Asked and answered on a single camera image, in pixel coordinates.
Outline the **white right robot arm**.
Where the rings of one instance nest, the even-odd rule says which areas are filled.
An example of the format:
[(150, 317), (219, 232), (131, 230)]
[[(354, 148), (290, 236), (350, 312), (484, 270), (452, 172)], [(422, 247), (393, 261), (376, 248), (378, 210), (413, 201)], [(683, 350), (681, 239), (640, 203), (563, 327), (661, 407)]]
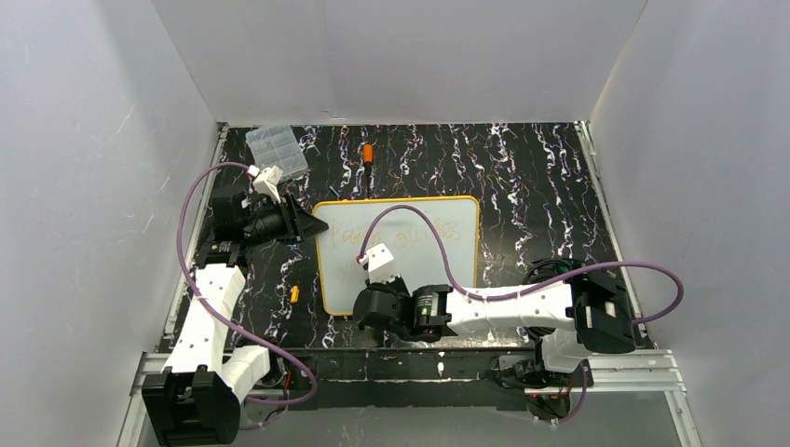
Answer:
[(550, 373), (572, 373), (592, 354), (636, 348), (626, 290), (600, 270), (468, 291), (447, 284), (408, 291), (400, 279), (376, 282), (358, 294), (352, 317), (363, 329), (425, 343), (500, 328), (550, 328), (537, 343), (535, 359), (539, 370)]

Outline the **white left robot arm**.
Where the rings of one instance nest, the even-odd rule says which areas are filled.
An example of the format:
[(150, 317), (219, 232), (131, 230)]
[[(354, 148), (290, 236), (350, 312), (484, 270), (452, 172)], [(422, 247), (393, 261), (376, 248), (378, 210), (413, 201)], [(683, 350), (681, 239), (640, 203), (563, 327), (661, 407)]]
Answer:
[(243, 401), (271, 369), (267, 347), (225, 352), (231, 319), (246, 284), (247, 251), (270, 241), (294, 244), (328, 230), (291, 194), (257, 199), (242, 186), (210, 197), (210, 231), (195, 257), (193, 298), (162, 370), (143, 380), (142, 397), (162, 446), (230, 444)]

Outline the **yellow framed whiteboard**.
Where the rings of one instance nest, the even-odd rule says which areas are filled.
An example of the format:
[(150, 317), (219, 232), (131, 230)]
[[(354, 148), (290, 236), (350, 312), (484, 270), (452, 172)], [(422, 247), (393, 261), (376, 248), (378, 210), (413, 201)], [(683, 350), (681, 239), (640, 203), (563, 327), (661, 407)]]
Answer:
[[(367, 273), (357, 263), (364, 237), (382, 211), (396, 205), (421, 210), (440, 235), (457, 282), (477, 282), (481, 212), (472, 196), (430, 196), (368, 200), (324, 201), (313, 215), (328, 224), (316, 237), (323, 308), (335, 317), (352, 314)], [(435, 238), (417, 214), (394, 210), (375, 224), (366, 247), (383, 243), (394, 255), (409, 290), (449, 282)]]

